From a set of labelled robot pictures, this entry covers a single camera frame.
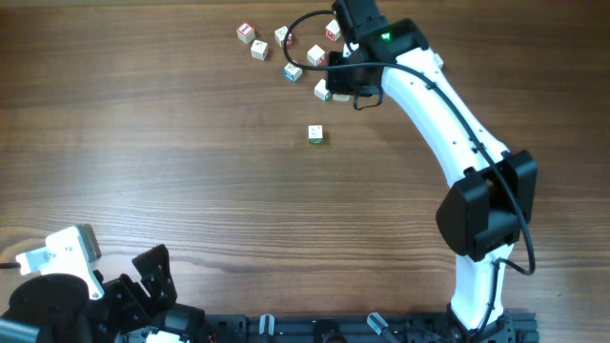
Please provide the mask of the wooden block green side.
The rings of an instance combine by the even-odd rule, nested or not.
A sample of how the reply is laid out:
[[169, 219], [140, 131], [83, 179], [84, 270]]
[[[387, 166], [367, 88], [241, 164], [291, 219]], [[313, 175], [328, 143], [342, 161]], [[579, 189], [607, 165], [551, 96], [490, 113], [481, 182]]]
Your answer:
[[325, 79], [320, 79], [314, 88], [315, 96], [320, 100], [326, 102], [330, 99], [332, 93], [327, 89], [327, 83]]

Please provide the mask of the green X letter block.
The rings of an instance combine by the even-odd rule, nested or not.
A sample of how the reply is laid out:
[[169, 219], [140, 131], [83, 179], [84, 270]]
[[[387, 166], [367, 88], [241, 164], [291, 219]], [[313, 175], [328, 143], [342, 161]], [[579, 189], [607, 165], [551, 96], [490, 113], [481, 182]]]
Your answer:
[[308, 141], [313, 145], [319, 145], [324, 142], [324, 132], [321, 125], [310, 125], [308, 127]]

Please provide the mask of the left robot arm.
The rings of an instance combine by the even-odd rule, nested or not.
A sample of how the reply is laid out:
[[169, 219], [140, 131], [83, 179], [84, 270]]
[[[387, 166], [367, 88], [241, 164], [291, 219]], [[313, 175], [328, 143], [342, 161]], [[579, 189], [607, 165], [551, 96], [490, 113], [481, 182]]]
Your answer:
[[176, 302], [167, 248], [156, 246], [132, 260], [141, 275], [102, 285], [91, 300], [87, 285], [65, 273], [37, 276], [10, 297], [1, 315], [3, 342], [215, 342], [205, 312]]

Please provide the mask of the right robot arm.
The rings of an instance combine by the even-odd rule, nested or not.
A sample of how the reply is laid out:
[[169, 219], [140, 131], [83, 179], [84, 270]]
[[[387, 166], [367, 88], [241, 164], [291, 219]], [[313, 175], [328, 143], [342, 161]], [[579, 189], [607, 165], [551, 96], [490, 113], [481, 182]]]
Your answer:
[[435, 155], [449, 191], [437, 227], [456, 255], [452, 327], [477, 342], [506, 331], [501, 304], [506, 268], [536, 268], [528, 223], [538, 165], [512, 153], [474, 117], [442, 71], [440, 57], [410, 19], [388, 22], [373, 1], [336, 1], [345, 51], [329, 60], [332, 91], [388, 96], [406, 112]]

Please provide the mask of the yellow-sided wooden block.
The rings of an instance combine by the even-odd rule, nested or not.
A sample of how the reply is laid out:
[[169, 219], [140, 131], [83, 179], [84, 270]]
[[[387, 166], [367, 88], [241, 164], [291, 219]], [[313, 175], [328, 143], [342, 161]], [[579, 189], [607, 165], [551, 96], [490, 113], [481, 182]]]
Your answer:
[[332, 95], [332, 98], [336, 102], [349, 102], [351, 99], [351, 96], [349, 94], [334, 93]]

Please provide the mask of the white block red corner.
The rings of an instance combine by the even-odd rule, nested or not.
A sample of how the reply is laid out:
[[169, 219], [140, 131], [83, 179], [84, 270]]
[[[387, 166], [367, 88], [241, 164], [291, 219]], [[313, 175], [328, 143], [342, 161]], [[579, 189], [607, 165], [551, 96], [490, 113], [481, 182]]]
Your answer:
[[325, 60], [325, 51], [319, 45], [313, 45], [307, 51], [307, 60], [309, 63], [315, 67], [319, 67], [323, 64]]

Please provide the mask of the red-sided block top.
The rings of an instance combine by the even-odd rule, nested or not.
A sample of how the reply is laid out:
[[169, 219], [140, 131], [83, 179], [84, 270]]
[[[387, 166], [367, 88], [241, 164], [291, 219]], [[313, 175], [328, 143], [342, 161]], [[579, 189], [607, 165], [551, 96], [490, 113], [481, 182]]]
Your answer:
[[341, 28], [336, 19], [333, 19], [325, 27], [325, 36], [334, 42], [341, 37]]

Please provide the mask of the yellow wooden block far right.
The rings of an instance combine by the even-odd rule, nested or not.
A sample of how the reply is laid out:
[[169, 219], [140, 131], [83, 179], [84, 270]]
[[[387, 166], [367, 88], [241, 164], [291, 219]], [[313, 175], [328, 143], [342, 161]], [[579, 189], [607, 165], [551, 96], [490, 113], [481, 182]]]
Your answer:
[[437, 67], [441, 70], [444, 66], [444, 62], [438, 53], [434, 54], [433, 60], [434, 60], [435, 64], [437, 65]]

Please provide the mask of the blue-sided wooden block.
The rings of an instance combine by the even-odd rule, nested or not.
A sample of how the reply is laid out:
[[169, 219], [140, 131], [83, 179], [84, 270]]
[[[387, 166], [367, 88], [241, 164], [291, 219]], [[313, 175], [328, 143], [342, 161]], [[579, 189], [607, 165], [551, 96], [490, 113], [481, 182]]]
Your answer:
[[302, 72], [302, 68], [299, 68], [291, 63], [288, 63], [283, 69], [284, 76], [293, 83], [299, 79]]

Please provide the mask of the block with red side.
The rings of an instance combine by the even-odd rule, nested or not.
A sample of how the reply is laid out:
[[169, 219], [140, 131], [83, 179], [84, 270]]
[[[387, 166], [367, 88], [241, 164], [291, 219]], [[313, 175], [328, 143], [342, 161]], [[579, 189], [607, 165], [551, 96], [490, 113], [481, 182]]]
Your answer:
[[283, 27], [275, 30], [274, 38], [275, 38], [275, 41], [277, 42], [277, 44], [281, 48], [283, 48], [284, 45], [290, 46], [294, 42], [293, 35], [291, 33], [288, 33], [288, 28], [286, 26], [283, 26]]

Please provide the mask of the plain top block left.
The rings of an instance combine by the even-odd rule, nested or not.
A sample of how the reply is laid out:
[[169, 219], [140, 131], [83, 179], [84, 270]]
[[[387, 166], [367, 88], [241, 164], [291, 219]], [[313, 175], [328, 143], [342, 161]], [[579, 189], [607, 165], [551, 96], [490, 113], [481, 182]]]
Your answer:
[[257, 60], [264, 61], [267, 57], [269, 48], [266, 42], [255, 39], [251, 45], [251, 56]]

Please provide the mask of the red I letter block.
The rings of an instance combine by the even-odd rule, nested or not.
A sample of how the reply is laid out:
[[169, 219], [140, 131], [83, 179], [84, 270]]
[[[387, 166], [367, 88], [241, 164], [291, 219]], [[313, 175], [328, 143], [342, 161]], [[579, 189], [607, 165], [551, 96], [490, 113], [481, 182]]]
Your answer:
[[236, 28], [237, 37], [245, 44], [250, 44], [255, 39], [254, 27], [248, 22], [241, 23]]

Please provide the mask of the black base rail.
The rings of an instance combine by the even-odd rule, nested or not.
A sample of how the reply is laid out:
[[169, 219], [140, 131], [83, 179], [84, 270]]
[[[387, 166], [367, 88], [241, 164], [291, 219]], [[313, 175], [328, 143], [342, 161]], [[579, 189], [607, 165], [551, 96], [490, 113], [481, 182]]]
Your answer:
[[448, 313], [367, 316], [208, 315], [205, 342], [217, 343], [368, 343], [368, 342], [494, 342], [539, 343], [533, 313], [502, 314], [484, 332], [466, 330]]

